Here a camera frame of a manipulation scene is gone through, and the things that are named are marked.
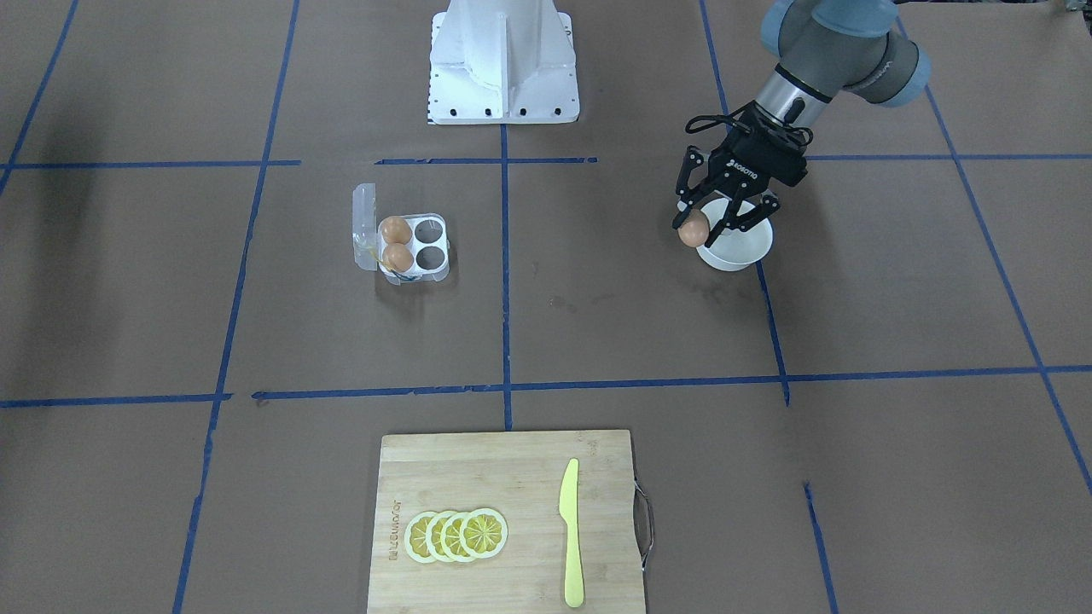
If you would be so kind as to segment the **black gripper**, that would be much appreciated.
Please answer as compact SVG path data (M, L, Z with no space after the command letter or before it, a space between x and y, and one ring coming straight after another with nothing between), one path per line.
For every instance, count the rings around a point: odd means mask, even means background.
M695 145L687 147L675 187L675 231L701 213L707 194L717 192L729 199L726 212L712 225L707 248L712 248L725 229L747 232L781 209L780 199L769 191L770 180L794 187L807 174L804 155L809 144L808 127L781 123L756 102L749 102L729 115L691 118L685 131L695 135L717 125L729 127L725 139L710 153ZM753 209L740 213L745 200L752 202Z

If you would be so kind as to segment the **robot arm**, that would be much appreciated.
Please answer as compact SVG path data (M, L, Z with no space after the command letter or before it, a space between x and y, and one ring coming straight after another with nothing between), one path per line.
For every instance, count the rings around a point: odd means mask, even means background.
M775 70L741 108L699 115L690 135L725 125L719 147L687 147L675 187L674 229L710 194L729 205L707 231L711 247L727 231L749 232L780 209L770 182L799 185L807 174L812 125L842 92L885 107L901 107L924 92L931 58L897 32L893 1L778 1L767 12L761 39Z

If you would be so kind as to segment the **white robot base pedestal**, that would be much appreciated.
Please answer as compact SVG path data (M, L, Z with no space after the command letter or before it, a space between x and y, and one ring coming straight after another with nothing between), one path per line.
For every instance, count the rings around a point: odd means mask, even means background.
M452 1L434 15L430 43L430 123L580 117L572 20L553 1Z

